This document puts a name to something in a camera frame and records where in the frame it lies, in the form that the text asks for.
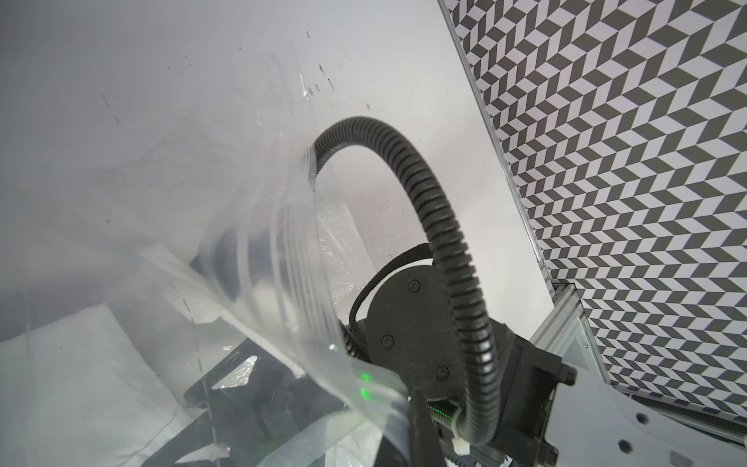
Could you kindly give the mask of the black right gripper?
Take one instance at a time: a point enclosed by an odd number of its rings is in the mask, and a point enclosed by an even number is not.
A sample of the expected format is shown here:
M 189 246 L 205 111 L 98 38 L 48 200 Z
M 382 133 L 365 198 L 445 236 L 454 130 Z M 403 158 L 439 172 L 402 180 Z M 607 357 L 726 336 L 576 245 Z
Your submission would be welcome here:
M 393 371 L 416 397 L 410 410 L 410 458 L 382 440 L 377 466 L 556 466 L 559 449 L 545 433 L 558 385 L 577 371 L 557 355 L 517 337 L 500 389 L 502 411 L 491 441 L 466 455 L 453 447 L 451 424 L 465 401 L 465 365 L 451 311 L 436 269 L 428 263 L 391 263 L 364 287 L 355 307 L 371 303 L 353 338 L 355 354 Z

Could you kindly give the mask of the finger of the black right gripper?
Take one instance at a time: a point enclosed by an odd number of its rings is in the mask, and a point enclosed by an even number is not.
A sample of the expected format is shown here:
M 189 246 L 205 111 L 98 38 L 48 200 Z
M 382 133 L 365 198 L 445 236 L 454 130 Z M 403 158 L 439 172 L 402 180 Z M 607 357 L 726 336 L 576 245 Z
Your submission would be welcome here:
M 344 403 L 258 346 L 240 344 L 183 394 L 202 414 L 145 466 L 257 466 Z

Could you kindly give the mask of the clear plastic vacuum bag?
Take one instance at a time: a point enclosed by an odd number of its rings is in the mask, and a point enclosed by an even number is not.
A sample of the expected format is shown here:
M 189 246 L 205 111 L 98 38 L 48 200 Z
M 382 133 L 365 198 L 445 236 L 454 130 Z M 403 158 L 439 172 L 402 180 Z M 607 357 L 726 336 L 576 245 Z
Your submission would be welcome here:
M 369 422 L 410 458 L 393 373 L 355 359 L 324 267 L 309 62 L 79 63 L 1 76 L 1 344 L 108 305 L 183 394 L 245 341 L 344 403 L 259 465 L 307 465 Z

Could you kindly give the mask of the white shirt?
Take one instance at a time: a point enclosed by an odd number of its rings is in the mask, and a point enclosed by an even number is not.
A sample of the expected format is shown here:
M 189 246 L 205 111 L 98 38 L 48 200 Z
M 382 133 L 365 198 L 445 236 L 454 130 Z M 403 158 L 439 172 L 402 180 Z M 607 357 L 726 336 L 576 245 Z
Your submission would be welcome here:
M 108 305 L 1 344 L 4 466 L 139 466 L 191 421 Z

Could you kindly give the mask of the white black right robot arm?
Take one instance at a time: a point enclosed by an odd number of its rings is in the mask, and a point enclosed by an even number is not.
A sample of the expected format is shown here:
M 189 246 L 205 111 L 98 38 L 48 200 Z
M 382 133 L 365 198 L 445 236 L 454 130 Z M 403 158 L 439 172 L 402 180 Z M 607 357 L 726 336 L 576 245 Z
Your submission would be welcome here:
M 455 447 L 452 423 L 462 394 L 462 364 L 447 336 L 445 295 L 418 250 L 387 264 L 356 304 L 373 319 L 346 327 L 356 356 L 397 371 L 417 392 L 410 418 L 414 451 L 404 458 L 390 442 L 379 466 L 742 466 L 746 453 L 671 420 L 601 383 L 557 355 L 515 340 L 501 385 L 501 418 L 491 440 L 469 453 Z M 257 466 L 270 452 L 342 404 L 308 377 L 297 377 L 268 352 L 243 342 L 185 395 L 202 412 L 150 455 L 150 466 L 195 466 L 211 444 L 228 449 L 223 466 Z

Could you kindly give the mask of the aluminium frame right floor rail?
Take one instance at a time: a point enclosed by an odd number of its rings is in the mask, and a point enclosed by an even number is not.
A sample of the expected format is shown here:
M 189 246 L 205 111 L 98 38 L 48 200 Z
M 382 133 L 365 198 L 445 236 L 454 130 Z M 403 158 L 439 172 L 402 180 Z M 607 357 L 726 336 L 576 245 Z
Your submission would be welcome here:
M 445 7 L 611 383 L 745 424 L 745 3 Z

